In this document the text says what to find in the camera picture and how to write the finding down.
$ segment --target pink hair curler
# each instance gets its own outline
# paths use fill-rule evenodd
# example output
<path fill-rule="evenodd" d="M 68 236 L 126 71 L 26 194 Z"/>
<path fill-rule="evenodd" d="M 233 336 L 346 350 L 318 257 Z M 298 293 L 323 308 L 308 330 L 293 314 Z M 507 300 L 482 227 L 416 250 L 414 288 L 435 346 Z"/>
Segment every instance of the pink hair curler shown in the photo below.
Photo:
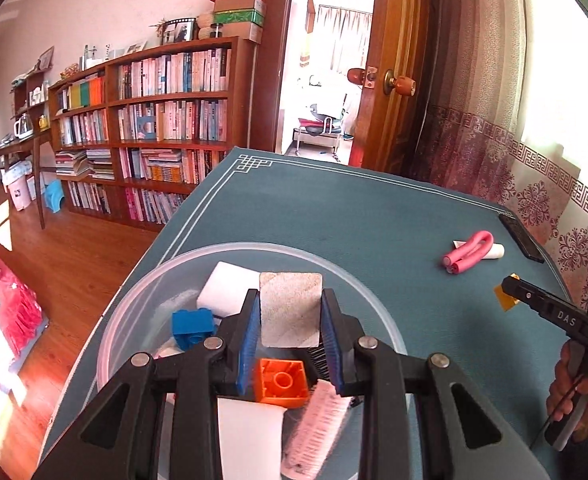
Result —
<path fill-rule="evenodd" d="M 450 274 L 465 272 L 480 262 L 493 246 L 493 236 L 489 231 L 478 231 L 458 249 L 443 256 L 443 265 Z"/>

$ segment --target metal rivet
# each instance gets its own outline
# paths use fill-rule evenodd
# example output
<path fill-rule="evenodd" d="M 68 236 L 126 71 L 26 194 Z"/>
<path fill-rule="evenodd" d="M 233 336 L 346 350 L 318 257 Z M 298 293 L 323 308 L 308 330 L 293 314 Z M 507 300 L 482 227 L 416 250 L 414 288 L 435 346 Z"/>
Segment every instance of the metal rivet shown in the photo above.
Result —
<path fill-rule="evenodd" d="M 430 357 L 430 361 L 438 368 L 447 368 L 449 366 L 449 357 L 445 354 L 433 354 L 432 357 Z"/>
<path fill-rule="evenodd" d="M 362 348 L 373 350 L 378 346 L 378 339 L 370 335 L 363 335 L 359 337 L 359 345 L 362 346 Z"/>
<path fill-rule="evenodd" d="M 223 345 L 223 340 L 219 337 L 208 337 L 203 341 L 203 345 L 207 350 L 218 350 Z"/>
<path fill-rule="evenodd" d="M 149 363 L 149 355 L 143 354 L 143 352 L 139 352 L 138 354 L 132 355 L 132 359 L 130 359 L 132 364 L 136 367 L 145 366 Z"/>

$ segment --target wooden door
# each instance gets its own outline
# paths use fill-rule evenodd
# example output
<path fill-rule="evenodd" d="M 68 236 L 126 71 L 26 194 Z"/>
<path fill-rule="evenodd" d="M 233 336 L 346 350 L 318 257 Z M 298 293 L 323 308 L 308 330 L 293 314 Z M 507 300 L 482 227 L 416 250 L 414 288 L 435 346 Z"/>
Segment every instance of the wooden door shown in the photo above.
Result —
<path fill-rule="evenodd" d="M 374 87 L 363 86 L 350 166 L 390 171 L 400 166 L 411 138 L 416 95 L 385 93 L 385 73 L 392 70 L 416 82 L 421 72 L 429 22 L 429 0 L 375 0 L 367 54 Z"/>

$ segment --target black remote control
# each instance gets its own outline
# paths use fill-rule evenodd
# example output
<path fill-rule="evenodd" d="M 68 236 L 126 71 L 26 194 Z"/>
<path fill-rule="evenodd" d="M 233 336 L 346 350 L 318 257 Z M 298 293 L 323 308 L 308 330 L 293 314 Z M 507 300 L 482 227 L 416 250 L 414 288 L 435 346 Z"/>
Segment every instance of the black remote control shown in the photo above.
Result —
<path fill-rule="evenodd" d="M 522 224 L 511 216 L 500 214 L 498 215 L 498 218 L 505 226 L 505 229 L 509 231 L 511 237 L 518 244 L 520 250 L 523 251 L 525 257 L 540 264 L 544 264 L 544 258 L 542 257 L 541 252 L 538 250 L 538 246 L 536 245 L 535 241 L 532 240 L 531 235 L 522 226 Z"/>

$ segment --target green tablecloth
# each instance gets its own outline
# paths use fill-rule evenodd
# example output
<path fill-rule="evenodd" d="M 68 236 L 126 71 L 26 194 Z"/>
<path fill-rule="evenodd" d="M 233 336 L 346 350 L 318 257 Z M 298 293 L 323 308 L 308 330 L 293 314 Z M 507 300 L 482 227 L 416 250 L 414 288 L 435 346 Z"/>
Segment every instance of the green tablecloth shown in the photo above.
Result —
<path fill-rule="evenodd" d="M 544 400 L 565 338 L 525 305 L 503 313 L 492 289 L 515 272 L 559 296 L 567 292 L 550 259 L 539 264 L 523 256 L 498 220 L 505 211 L 387 174 L 233 150 L 189 196 L 107 307 L 72 369 L 44 450 L 95 394 L 101 336 L 123 295 L 177 254 L 239 241 L 295 247 L 346 269 L 386 306 L 408 353 L 449 355 L 530 441 L 546 416 Z M 478 230 L 490 231 L 505 256 L 458 276 L 446 273 L 440 260 L 452 241 Z M 415 448 L 412 454 L 418 461 Z M 541 444 L 537 454 L 556 478 L 553 452 Z"/>

